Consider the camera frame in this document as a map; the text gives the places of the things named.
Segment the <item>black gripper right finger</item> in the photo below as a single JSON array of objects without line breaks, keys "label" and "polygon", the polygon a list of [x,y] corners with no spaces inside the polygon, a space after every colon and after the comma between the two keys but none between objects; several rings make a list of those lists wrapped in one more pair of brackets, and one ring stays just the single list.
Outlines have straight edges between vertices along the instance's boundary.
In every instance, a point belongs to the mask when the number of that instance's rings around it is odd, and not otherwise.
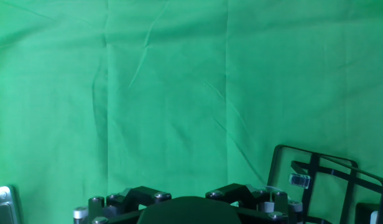
[{"label": "black gripper right finger", "polygon": [[228,204],[241,223],[303,224],[303,203],[271,186],[229,184],[205,193],[205,197]]}]

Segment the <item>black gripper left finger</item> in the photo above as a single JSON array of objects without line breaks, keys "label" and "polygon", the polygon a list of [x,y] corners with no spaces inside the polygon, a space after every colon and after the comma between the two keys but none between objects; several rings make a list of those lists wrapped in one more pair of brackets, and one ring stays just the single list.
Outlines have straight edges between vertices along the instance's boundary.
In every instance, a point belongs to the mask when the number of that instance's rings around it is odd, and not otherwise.
[{"label": "black gripper left finger", "polygon": [[171,199],[171,193],[144,186],[126,188],[120,193],[106,197],[93,196],[88,199],[87,206],[76,207],[73,210],[73,223],[108,223],[110,219],[138,211],[140,205],[148,207]]}]

